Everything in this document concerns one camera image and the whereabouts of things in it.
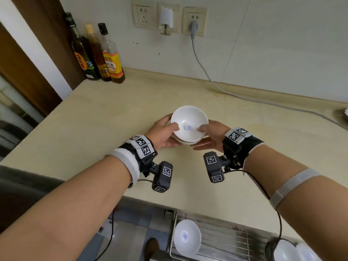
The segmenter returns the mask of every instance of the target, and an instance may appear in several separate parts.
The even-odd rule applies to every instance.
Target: shoe
[[[145,261],[150,261],[150,258],[152,257],[152,255],[154,254],[154,252],[156,252],[157,250],[159,250],[159,244],[156,238],[151,238],[145,246],[144,249],[144,260]]]

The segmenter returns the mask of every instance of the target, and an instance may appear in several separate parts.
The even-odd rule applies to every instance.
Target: kitchen counter
[[[207,81],[131,69],[125,73],[123,84],[83,81],[0,164],[68,180],[127,138],[144,134],[164,115],[194,105],[209,119],[232,128],[241,126],[272,148],[348,187],[348,132],[337,125],[312,114],[223,94]],[[335,110],[346,108],[345,103],[220,86],[250,98],[315,110],[344,123],[341,111]],[[125,196],[278,233],[278,217],[253,181],[236,172],[212,184],[203,154],[190,146],[160,149],[154,162],[166,160],[174,167],[170,189],[160,194],[143,181]],[[299,238],[285,221],[283,234]]]

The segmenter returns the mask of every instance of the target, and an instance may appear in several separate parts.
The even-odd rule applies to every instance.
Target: oil bottle
[[[85,30],[88,34],[88,39],[89,39],[90,46],[92,47],[94,60],[98,66],[98,70],[100,72],[100,75],[102,76],[102,80],[111,81],[111,77],[109,75],[109,71],[107,70],[107,65],[105,63],[103,53],[101,50],[101,45],[98,38],[94,34],[93,26],[91,24],[86,24]]]
[[[99,31],[103,36],[103,42],[101,45],[103,56],[107,67],[109,69],[109,74],[111,80],[115,83],[122,83],[126,79],[121,66],[120,58],[117,53],[116,44],[109,39],[108,31],[105,23],[98,24]]]
[[[71,42],[71,47],[75,53],[76,59],[81,69],[83,69],[88,79],[98,80],[100,77],[98,75],[98,71],[96,70],[96,64],[93,58],[88,55],[86,47],[84,45],[83,38],[85,37],[80,34],[80,31],[77,28],[71,13],[65,13],[64,17],[69,24],[70,30],[72,32],[73,39]]]

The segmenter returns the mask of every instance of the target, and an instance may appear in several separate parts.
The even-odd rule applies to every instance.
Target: metal dish drying rack
[[[264,247],[272,237],[260,236],[252,230],[240,229],[231,223],[210,220],[203,217],[184,214],[178,216],[173,212],[171,231],[168,238],[167,252],[170,257],[180,261],[261,261],[264,259]],[[198,225],[202,234],[202,243],[198,253],[193,258],[180,255],[173,243],[176,224],[184,219],[190,219]]]

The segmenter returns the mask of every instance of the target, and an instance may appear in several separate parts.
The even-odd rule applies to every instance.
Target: gray power cord
[[[192,48],[194,50],[194,56],[196,57],[196,60],[198,62],[198,64],[200,65],[200,67],[202,68],[202,70],[205,72],[205,75],[207,75],[207,78],[210,80],[210,82],[217,88],[219,89],[220,91],[226,93],[226,94],[229,94],[229,95],[232,95],[232,96],[235,96],[239,99],[243,99],[243,100],[249,100],[251,102],[256,102],[256,103],[264,103],[264,104],[269,104],[269,105],[274,105],[274,106],[278,106],[278,107],[281,107],[281,108],[285,108],[285,109],[290,109],[290,110],[294,110],[294,111],[300,111],[300,112],[305,112],[305,113],[311,113],[311,114],[314,114],[314,115],[317,115],[317,116],[320,116],[321,118],[324,118],[336,125],[338,125],[339,127],[343,128],[344,130],[347,130],[348,131],[348,128],[340,125],[339,123],[337,123],[336,121],[332,120],[331,118],[328,118],[324,115],[322,115],[321,113],[317,113],[317,112],[314,112],[314,111],[310,111],[310,110],[304,110],[304,109],[299,109],[299,108],[294,108],[294,107],[289,107],[289,106],[285,106],[285,105],[281,105],[281,104],[276,104],[276,103],[269,103],[269,102],[264,102],[262,100],[253,100],[253,99],[248,99],[248,98],[245,98],[243,96],[239,96],[237,94],[234,94],[234,93],[231,93],[231,92],[227,92],[223,89],[221,89],[219,86],[217,86],[213,81],[212,79],[209,77],[209,74],[207,73],[207,71],[205,70],[205,68],[202,66],[202,64],[200,63],[199,59],[197,58],[197,54],[196,54],[196,50],[194,49],[194,35],[196,34],[196,31],[198,29],[198,24],[196,21],[192,21],[190,23],[190,34],[191,34],[191,40],[192,40]]]

